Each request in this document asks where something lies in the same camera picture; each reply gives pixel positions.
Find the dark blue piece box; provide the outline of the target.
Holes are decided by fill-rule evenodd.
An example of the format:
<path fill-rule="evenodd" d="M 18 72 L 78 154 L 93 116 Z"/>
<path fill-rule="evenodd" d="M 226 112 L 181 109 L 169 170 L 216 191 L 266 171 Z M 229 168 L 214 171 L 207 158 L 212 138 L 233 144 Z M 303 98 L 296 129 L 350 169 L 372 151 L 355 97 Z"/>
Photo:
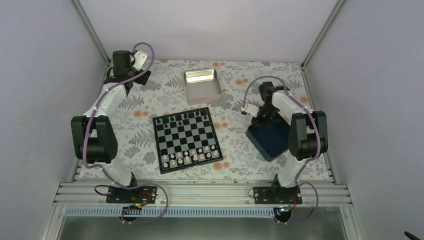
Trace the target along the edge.
<path fill-rule="evenodd" d="M 271 120 L 264 129 L 247 128 L 246 136 L 267 162 L 289 150 L 290 125 L 283 119 Z"/>

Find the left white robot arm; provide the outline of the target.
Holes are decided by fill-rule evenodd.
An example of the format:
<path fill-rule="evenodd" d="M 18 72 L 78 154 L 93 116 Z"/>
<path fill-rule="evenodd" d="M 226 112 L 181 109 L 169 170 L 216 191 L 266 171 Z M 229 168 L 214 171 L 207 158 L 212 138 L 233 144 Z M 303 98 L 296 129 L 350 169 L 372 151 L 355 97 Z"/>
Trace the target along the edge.
<path fill-rule="evenodd" d="M 142 69 L 147 58 L 141 50 L 114 51 L 113 66 L 108 69 L 99 97 L 84 115 L 74 116 L 70 122 L 76 157 L 87 169 L 102 170 L 113 186 L 121 187 L 119 196 L 128 203 L 139 197 L 140 190 L 132 172 L 115 159 L 118 142 L 111 118 L 134 83 L 147 83 L 151 72 Z"/>

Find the black grey chess board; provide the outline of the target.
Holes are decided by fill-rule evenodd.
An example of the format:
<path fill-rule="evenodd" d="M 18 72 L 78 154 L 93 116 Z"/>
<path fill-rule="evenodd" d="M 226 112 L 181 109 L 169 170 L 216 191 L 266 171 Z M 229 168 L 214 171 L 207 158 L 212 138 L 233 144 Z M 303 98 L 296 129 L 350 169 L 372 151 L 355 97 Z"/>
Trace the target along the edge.
<path fill-rule="evenodd" d="M 200 111 L 200 116 L 196 116 L 197 111 Z M 194 118 L 189 118 L 188 114 L 191 112 L 194 113 Z M 173 122 L 170 122 L 170 117 L 174 117 Z M 156 124 L 157 119 L 161 120 L 161 124 Z M 223 160 L 208 107 L 157 116 L 152 119 L 152 123 L 159 171 L 162 175 Z M 218 156 L 214 156 L 214 151 L 218 151 Z M 200 159 L 201 154 L 204 154 L 204 159 Z M 193 161 L 194 155 L 197 155 L 197 161 Z M 185 161 L 186 156 L 190 157 L 190 163 Z M 183 160 L 183 164 L 178 164 L 179 159 Z M 172 166 L 171 160 L 175 160 L 176 165 Z M 168 163 L 168 168 L 164 168 L 163 163 Z"/>

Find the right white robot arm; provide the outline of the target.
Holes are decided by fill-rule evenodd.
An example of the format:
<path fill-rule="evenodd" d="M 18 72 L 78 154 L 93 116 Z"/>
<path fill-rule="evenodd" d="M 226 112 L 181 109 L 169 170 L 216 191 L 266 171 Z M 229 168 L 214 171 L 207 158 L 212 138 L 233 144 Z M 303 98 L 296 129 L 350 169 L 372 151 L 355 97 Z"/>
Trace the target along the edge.
<path fill-rule="evenodd" d="M 241 107 L 243 113 L 252 116 L 246 131 L 248 139 L 268 162 L 285 151 L 294 157 L 268 188 L 272 200 L 282 204 L 300 193 L 298 179 L 307 164 L 327 151 L 327 116 L 323 111 L 309 110 L 285 86 L 263 82 L 259 93 L 263 105 L 244 102 Z"/>

